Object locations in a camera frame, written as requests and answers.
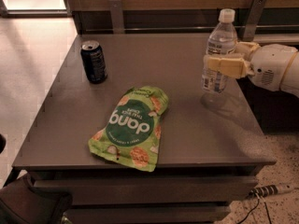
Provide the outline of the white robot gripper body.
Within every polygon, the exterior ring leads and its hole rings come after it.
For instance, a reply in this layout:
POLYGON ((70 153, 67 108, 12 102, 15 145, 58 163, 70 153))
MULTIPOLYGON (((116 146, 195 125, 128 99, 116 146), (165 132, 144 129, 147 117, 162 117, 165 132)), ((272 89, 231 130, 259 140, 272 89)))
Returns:
POLYGON ((269 91, 298 91, 298 49, 272 44, 257 49, 250 60, 249 80, 269 91))

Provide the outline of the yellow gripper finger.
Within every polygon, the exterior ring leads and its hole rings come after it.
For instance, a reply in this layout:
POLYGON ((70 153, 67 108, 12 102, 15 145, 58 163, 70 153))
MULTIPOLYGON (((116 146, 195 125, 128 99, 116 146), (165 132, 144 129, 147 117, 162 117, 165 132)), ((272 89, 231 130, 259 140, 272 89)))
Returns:
POLYGON ((250 61, 253 53, 260 47, 255 42, 238 42, 235 46, 235 52, 242 54, 246 61, 250 61))
POLYGON ((246 61, 242 54, 206 55, 204 65, 207 69, 219 72, 227 77, 242 78, 254 75, 250 62, 246 61))

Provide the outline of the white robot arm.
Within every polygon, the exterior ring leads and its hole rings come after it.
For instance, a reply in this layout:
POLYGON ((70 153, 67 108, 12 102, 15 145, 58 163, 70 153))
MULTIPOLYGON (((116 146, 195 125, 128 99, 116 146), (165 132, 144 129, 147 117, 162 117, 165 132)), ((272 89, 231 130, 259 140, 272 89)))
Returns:
POLYGON ((231 54, 205 55, 204 65, 227 77, 248 77, 257 87, 299 97, 299 50, 295 47, 238 42, 231 54))

